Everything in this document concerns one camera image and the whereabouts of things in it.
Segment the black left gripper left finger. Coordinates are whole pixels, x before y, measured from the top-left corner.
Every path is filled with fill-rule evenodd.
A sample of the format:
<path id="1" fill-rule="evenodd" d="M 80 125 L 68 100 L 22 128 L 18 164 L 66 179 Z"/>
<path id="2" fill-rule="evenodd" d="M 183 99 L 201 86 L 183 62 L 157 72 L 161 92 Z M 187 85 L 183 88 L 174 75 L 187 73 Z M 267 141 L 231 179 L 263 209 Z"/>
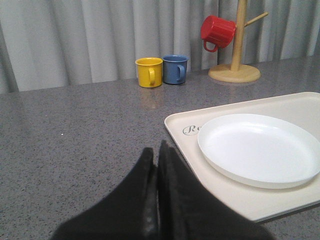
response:
<path id="1" fill-rule="evenodd" d="M 157 168 L 144 148 L 125 179 L 90 209 L 64 222 L 53 240 L 158 239 Z"/>

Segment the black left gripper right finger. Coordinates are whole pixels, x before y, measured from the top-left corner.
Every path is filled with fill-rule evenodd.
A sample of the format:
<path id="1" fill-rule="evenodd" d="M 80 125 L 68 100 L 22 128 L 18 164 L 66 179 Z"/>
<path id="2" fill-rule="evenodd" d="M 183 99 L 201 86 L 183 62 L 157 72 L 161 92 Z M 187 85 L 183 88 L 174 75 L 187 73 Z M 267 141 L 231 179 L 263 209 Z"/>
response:
<path id="1" fill-rule="evenodd" d="M 157 174 L 161 239 L 273 239 L 264 227 L 212 195 L 166 141 L 160 146 Z"/>

